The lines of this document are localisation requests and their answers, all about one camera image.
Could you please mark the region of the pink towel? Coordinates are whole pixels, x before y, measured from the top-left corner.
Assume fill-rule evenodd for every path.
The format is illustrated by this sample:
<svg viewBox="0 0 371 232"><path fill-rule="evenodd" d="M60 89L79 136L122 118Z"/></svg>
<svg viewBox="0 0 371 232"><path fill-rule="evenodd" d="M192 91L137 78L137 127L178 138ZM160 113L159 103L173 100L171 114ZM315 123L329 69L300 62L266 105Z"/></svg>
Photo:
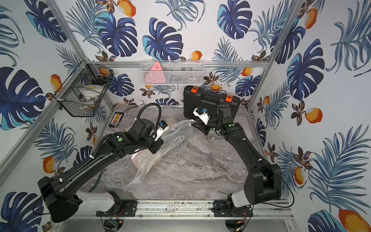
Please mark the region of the pink towel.
<svg viewBox="0 0 371 232"><path fill-rule="evenodd" d="M151 168L151 152L149 150L139 151L131 156L131 161L138 170Z"/></svg>

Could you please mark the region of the clear plastic vacuum bag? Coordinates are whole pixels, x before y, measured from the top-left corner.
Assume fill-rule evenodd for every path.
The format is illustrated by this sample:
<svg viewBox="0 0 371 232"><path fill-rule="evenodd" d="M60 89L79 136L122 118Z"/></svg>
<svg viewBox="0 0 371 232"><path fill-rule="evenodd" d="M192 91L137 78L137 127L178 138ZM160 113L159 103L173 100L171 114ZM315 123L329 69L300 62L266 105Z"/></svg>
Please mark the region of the clear plastic vacuum bag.
<svg viewBox="0 0 371 232"><path fill-rule="evenodd" d="M180 121L172 125L162 136L161 139L164 141L164 144L159 149L156 154L151 153L151 168L157 164L161 159L165 158L172 151L175 151L176 148L185 141L186 137L193 133L193 127L191 123L193 119L187 119ZM147 176L148 172L151 170L138 170L134 179L128 184L129 186L135 186L142 183Z"/></svg>

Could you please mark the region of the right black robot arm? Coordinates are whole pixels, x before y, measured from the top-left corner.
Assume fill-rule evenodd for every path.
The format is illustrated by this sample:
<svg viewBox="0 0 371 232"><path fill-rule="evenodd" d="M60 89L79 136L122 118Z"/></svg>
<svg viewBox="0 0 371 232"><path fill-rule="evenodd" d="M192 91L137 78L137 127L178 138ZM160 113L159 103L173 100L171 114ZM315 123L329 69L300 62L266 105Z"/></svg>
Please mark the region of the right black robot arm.
<svg viewBox="0 0 371 232"><path fill-rule="evenodd" d="M210 116L204 107L192 111L196 117L192 126L208 135L215 131L232 145L243 161L248 176L243 189L230 194L227 199L229 210L253 206L281 198L281 169L277 164L270 164L252 145L243 127L234 122L231 107L222 104L217 106L216 115Z"/></svg>

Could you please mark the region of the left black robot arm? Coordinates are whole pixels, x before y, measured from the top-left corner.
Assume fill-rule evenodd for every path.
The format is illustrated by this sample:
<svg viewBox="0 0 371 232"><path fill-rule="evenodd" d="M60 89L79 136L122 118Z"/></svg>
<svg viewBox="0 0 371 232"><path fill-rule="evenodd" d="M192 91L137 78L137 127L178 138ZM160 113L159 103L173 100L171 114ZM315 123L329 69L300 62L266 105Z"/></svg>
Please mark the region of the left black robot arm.
<svg viewBox="0 0 371 232"><path fill-rule="evenodd" d="M40 179L38 187L52 220L59 223L71 218L83 203L77 191L110 164L146 149L156 154L163 145L160 137L168 127L164 120L155 125L147 119L138 119L127 132L105 135L96 149L71 169L56 177Z"/></svg>

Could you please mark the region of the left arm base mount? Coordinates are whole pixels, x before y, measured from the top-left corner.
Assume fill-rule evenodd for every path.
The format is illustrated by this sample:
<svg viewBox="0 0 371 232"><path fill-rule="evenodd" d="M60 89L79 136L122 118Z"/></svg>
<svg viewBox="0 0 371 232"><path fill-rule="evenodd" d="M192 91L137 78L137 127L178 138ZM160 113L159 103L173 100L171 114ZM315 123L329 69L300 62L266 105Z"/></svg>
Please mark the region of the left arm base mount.
<svg viewBox="0 0 371 232"><path fill-rule="evenodd" d="M134 217L138 202L136 200L123 200L115 191L108 191L113 197L114 204L105 211L97 211L98 217Z"/></svg>

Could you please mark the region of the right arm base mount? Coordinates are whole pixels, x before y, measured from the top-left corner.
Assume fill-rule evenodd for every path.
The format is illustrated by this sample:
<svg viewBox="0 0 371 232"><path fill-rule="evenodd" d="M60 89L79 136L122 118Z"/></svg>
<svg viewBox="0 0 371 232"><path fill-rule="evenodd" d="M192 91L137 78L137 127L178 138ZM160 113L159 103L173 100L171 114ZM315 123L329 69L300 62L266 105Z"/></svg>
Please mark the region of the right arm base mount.
<svg viewBox="0 0 371 232"><path fill-rule="evenodd" d="M252 217L251 206L235 207L231 200L215 200L211 211L215 217L244 218Z"/></svg>

